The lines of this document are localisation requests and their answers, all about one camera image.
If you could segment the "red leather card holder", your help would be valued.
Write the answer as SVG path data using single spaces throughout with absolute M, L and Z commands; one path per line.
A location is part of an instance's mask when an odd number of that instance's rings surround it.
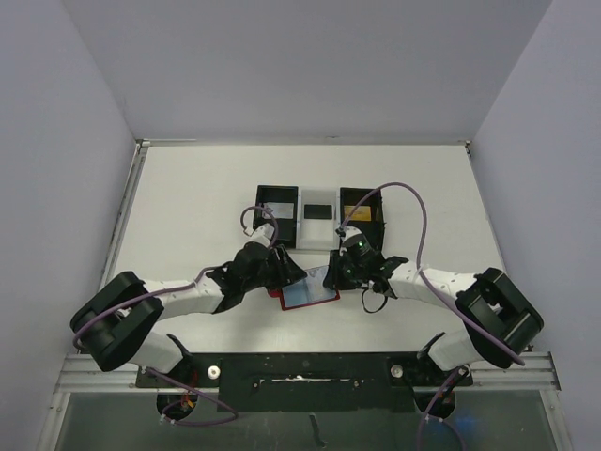
M 340 299 L 339 291 L 324 286 L 327 272 L 327 266 L 314 267 L 307 270 L 307 276 L 299 282 L 269 290 L 268 294 L 279 300 L 283 311 L 337 301 Z

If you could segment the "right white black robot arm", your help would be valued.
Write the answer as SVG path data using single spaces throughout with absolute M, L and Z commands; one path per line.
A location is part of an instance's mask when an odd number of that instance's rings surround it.
M 446 307 L 463 322 L 423 346 L 421 378 L 441 383 L 452 369 L 486 361 L 507 369 L 543 330 L 544 320 L 509 276 L 497 268 L 481 273 L 420 267 L 406 257 L 385 257 L 359 232 L 330 252 L 323 286 L 371 290 L 385 299 L 410 299 Z

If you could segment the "silver VIP card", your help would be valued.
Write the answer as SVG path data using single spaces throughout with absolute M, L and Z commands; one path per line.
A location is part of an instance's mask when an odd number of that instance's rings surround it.
M 276 219 L 293 220 L 295 218 L 296 207 L 294 203 L 266 202 L 262 207 L 269 211 Z

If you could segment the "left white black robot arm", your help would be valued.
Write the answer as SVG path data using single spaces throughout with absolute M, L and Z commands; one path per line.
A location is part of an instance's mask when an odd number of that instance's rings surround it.
M 122 272 L 71 318 L 74 344 L 98 367 L 150 367 L 169 385 L 191 375 L 190 355 L 174 334 L 153 331 L 156 323 L 190 314 L 215 315 L 238 306 L 258 288 L 280 290 L 307 277 L 282 245 L 246 243 L 231 261 L 208 267 L 192 281 L 149 281 Z

